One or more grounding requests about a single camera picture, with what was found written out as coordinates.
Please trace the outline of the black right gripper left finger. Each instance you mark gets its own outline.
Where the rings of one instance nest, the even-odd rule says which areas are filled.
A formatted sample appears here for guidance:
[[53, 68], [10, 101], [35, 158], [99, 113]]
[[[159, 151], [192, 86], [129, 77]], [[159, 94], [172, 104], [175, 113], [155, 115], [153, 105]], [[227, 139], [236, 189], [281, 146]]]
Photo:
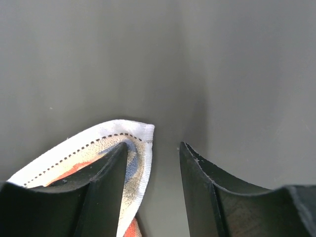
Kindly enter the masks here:
[[126, 166], [127, 145], [120, 143], [47, 187], [1, 182], [1, 236], [114, 237]]

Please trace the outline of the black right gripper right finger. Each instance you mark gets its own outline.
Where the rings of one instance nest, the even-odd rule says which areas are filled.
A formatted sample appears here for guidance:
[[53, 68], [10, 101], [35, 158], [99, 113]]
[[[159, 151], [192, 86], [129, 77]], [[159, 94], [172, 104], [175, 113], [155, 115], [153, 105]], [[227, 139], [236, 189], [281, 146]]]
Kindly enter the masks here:
[[315, 236], [314, 185], [265, 189], [229, 174], [184, 142], [179, 158], [190, 236]]

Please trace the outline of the rabbit print striped towel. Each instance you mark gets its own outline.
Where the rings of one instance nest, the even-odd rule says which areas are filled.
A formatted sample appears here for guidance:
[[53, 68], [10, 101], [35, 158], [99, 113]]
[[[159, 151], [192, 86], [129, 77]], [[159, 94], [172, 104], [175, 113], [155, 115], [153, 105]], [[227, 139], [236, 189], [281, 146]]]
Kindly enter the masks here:
[[9, 182], [25, 187], [48, 186], [97, 161], [120, 142], [127, 144], [127, 167], [118, 219], [118, 237], [141, 236], [136, 213], [152, 166], [154, 125], [115, 119], [65, 140], [14, 173]]

